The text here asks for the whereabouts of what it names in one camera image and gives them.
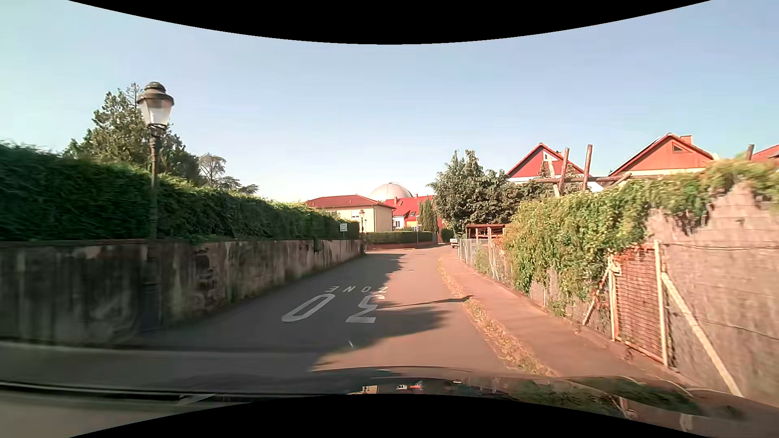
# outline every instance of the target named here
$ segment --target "dome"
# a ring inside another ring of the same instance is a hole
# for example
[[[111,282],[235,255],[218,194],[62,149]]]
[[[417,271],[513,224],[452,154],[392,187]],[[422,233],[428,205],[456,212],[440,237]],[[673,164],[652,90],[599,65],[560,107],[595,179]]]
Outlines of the dome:
[[[373,189],[368,198],[377,201],[393,200],[395,198],[411,198],[414,195],[397,182],[388,182]]]

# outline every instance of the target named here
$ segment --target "bush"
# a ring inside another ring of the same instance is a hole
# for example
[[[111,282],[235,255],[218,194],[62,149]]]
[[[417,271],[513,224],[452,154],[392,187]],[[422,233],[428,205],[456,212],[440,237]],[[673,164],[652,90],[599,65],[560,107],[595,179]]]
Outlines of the bush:
[[[419,237],[419,242],[432,242],[433,233],[430,231],[388,231],[365,233],[365,243],[416,243],[417,237]]]
[[[0,240],[83,240],[148,236],[150,174],[0,143]],[[160,177],[161,238],[340,239],[330,214]],[[346,238],[359,224],[346,221]]]
[[[585,299],[606,268],[606,256],[647,239],[651,209],[664,211],[687,230],[700,226],[711,202],[738,182],[756,200],[779,207],[779,173],[771,162],[711,161],[698,173],[657,180],[628,180],[602,193],[574,193],[520,203],[504,231],[513,286],[526,293],[533,282],[558,274],[564,302]]]
[[[449,243],[449,240],[452,239],[452,238],[454,238],[454,231],[452,231],[452,230],[450,230],[448,228],[443,228],[441,230],[441,240],[444,243]]]

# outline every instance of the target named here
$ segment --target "green hedge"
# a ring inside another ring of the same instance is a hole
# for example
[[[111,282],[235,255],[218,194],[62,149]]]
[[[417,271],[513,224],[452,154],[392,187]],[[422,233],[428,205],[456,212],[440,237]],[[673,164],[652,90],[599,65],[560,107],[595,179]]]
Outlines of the green hedge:
[[[442,228],[441,229],[441,241],[444,243],[449,243],[449,240],[451,238],[454,238],[454,231],[448,229],[448,228]]]
[[[419,237],[419,242],[431,242],[433,240],[433,233],[430,231],[420,231],[418,233],[416,231],[365,233],[365,243],[416,243],[417,237]]]
[[[0,144],[0,240],[145,238],[149,173]],[[160,179],[161,238],[359,238],[359,224],[304,204]]]

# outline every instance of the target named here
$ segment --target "lamp post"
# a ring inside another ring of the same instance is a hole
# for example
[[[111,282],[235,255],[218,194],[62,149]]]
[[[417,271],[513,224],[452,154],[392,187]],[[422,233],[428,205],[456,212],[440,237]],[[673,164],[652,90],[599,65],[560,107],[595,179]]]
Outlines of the lamp post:
[[[365,210],[360,209],[360,240],[362,248],[365,249]]]
[[[173,97],[165,92],[158,82],[149,82],[136,101],[143,114],[143,121],[151,134],[151,187],[149,195],[149,237],[146,245],[146,272],[143,278],[143,293],[140,297],[140,329],[154,330],[159,323],[159,300],[157,282],[157,174],[159,173],[158,152],[167,133],[167,121],[173,109]]]

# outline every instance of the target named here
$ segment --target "house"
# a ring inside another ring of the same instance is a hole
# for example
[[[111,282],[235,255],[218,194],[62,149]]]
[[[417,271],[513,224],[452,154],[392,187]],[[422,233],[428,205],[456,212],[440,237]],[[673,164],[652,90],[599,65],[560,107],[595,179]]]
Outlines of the house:
[[[693,136],[676,136],[669,132],[633,155],[609,176],[622,176],[626,172],[636,176],[696,172],[715,159],[716,155],[693,144]]]
[[[562,155],[543,143],[539,143],[538,146],[530,151],[530,153],[525,155],[525,158],[520,160],[519,163],[516,163],[514,167],[506,172],[506,175],[508,175],[509,181],[515,182],[516,184],[522,184],[533,178],[538,178],[538,171],[541,170],[541,164],[543,164],[544,161],[552,162],[552,167],[555,169],[555,174],[552,175],[552,178],[558,178],[562,171]],[[568,163],[576,170],[576,173],[584,175],[584,170],[582,168],[571,161],[568,161]],[[587,186],[593,192],[600,192],[603,189],[603,187],[596,182],[588,182]]]
[[[407,198],[393,198],[385,200],[384,203],[395,207],[393,212],[393,227],[395,229],[404,227],[415,227],[419,223],[419,206],[426,200],[433,199],[433,195],[419,196],[414,195]],[[438,218],[439,230],[443,228],[441,218]]]
[[[752,154],[752,161],[774,160],[779,164],[779,144]]]
[[[306,205],[317,210],[338,213],[346,220],[360,222],[360,210],[365,212],[362,218],[363,231],[392,231],[392,216],[395,207],[360,195],[322,196],[305,201]]]

